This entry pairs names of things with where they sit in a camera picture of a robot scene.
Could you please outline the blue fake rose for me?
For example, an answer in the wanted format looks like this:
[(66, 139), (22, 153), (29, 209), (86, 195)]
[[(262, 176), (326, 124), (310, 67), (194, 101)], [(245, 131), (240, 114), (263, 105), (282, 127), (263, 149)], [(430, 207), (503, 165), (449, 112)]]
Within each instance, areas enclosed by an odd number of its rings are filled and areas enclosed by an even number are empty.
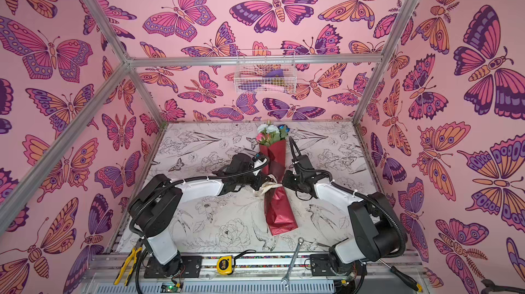
[(287, 139), (290, 129), (286, 125), (280, 125), (278, 129), (279, 129), (280, 139), (281, 140)]

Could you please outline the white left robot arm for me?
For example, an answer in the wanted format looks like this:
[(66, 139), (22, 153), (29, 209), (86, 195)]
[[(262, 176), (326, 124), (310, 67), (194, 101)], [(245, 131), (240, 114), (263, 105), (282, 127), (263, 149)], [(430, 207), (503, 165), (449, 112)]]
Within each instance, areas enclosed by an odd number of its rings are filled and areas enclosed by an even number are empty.
[(262, 170), (268, 164), (269, 158), (260, 153), (255, 157), (238, 153), (212, 176), (172, 180), (164, 174), (156, 175), (131, 201), (129, 229), (139, 236), (163, 274), (173, 276), (181, 268), (181, 257), (168, 227), (179, 204), (238, 192), (246, 186), (258, 191), (267, 180)]

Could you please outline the small pink fake rose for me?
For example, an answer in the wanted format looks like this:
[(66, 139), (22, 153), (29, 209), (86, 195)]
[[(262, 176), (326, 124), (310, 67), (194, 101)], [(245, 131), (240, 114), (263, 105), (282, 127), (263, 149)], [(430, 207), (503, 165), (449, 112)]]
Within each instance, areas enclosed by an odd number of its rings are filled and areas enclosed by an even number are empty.
[(256, 141), (259, 143), (259, 144), (264, 144), (265, 141), (266, 141), (266, 135), (263, 134), (263, 133), (259, 133), (256, 137)]

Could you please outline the white fake rose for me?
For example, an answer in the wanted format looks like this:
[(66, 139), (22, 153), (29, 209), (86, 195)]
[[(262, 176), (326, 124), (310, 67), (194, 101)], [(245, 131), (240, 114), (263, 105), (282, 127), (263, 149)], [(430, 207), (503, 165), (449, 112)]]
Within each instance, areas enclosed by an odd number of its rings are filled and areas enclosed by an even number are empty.
[(272, 146), (273, 144), (276, 144), (277, 142), (280, 142), (280, 134), (279, 134), (279, 126), (274, 125), (271, 122), (263, 123), (262, 125), (258, 126), (257, 131), (259, 133), (263, 133), (266, 135), (266, 141), (264, 146)]

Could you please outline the cream satin ribbon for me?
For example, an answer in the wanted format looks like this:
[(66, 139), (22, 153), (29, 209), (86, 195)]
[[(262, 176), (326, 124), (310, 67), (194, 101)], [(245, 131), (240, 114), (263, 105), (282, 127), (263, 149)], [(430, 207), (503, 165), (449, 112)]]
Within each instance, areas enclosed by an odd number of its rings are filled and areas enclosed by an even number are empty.
[(282, 187), (282, 184), (273, 175), (269, 175), (267, 180), (261, 185), (261, 187), (255, 191), (255, 197), (262, 197), (266, 192), (272, 189)]

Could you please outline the dark red wrapping paper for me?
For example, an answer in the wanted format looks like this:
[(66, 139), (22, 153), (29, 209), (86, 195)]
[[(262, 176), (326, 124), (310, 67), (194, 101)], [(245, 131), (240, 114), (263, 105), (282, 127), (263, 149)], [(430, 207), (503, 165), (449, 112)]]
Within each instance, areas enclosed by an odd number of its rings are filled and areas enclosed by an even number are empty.
[[(263, 173), (279, 184), (286, 171), (287, 141), (280, 140), (270, 146), (259, 145), (260, 152), (269, 158)], [(282, 235), (298, 228), (287, 192), (283, 186), (272, 187), (264, 193), (265, 220), (273, 236)]]

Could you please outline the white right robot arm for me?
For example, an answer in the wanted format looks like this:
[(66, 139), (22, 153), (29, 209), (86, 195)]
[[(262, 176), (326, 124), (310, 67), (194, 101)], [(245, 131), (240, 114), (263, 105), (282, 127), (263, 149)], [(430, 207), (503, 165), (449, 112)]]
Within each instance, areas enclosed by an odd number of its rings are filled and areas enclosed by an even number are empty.
[(329, 262), (336, 273), (348, 272), (358, 261), (376, 262), (405, 253), (406, 230), (385, 195), (362, 194), (337, 184), (331, 173), (313, 168), (306, 155), (294, 157), (292, 162), (295, 170), (285, 173), (284, 187), (310, 194), (349, 214), (353, 237), (329, 248)]

